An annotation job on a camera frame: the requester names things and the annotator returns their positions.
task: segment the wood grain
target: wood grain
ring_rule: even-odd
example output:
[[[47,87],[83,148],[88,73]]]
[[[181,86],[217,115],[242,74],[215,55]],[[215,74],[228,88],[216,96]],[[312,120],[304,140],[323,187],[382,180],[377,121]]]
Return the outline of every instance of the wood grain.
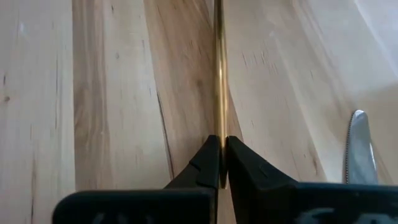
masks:
[[[170,181],[142,0],[73,2],[78,189]]]
[[[229,85],[244,142],[291,177],[321,181],[323,167],[278,44],[303,36],[289,4],[225,1]]]
[[[212,32],[200,3],[146,1],[156,86],[175,174],[214,129]]]
[[[50,223],[75,190],[72,5],[0,2],[0,223]]]
[[[392,22],[377,30],[370,21],[383,12],[367,6],[225,3],[229,84],[243,138],[293,178],[341,182],[348,122],[362,109],[370,119],[379,178],[397,183],[397,76],[392,47],[381,44],[392,46],[395,33]]]

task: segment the serrated knife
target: serrated knife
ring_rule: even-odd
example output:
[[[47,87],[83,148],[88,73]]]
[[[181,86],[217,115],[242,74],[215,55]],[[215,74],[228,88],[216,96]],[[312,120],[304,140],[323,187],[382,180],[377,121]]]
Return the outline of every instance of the serrated knife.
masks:
[[[377,184],[368,116],[364,111],[353,113],[346,143],[346,183]]]

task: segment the metal rod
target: metal rod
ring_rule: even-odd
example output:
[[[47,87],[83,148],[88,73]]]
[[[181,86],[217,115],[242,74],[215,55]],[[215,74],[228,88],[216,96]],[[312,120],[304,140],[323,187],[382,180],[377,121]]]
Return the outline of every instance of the metal rod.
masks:
[[[214,3],[214,35],[215,35],[215,123],[216,134],[221,142],[221,169],[220,187],[226,189],[226,138],[228,120],[228,76],[226,41],[224,28],[223,0],[215,0]]]

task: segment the wood plank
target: wood plank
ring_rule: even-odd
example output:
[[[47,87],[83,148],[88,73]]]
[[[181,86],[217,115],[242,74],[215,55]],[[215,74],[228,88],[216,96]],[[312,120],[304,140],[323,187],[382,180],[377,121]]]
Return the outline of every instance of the wood plank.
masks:
[[[225,2],[229,84],[243,138],[295,179],[343,180],[348,122],[362,109],[379,178],[398,181],[395,33],[379,29],[383,38],[375,37],[369,26],[377,20],[359,2]]]
[[[50,223],[75,190],[72,5],[0,2],[0,223]]]
[[[306,33],[316,55],[339,81],[349,107],[368,113],[380,181],[397,183],[398,165],[393,158],[397,156],[394,115],[398,102],[394,96],[398,80],[388,56],[354,2],[300,3],[295,7],[299,14],[307,14]],[[343,113],[342,118],[343,123],[349,120],[349,113]]]
[[[170,181],[142,0],[73,2],[78,189]]]
[[[188,164],[213,124],[213,29],[206,2],[146,1],[150,48],[174,176]],[[229,133],[241,138],[234,105]],[[218,223],[233,223],[229,190],[219,195]]]
[[[224,8],[229,85],[244,142],[297,180],[325,180],[280,49],[305,37],[290,1],[228,0]],[[305,46],[289,50],[310,53]]]

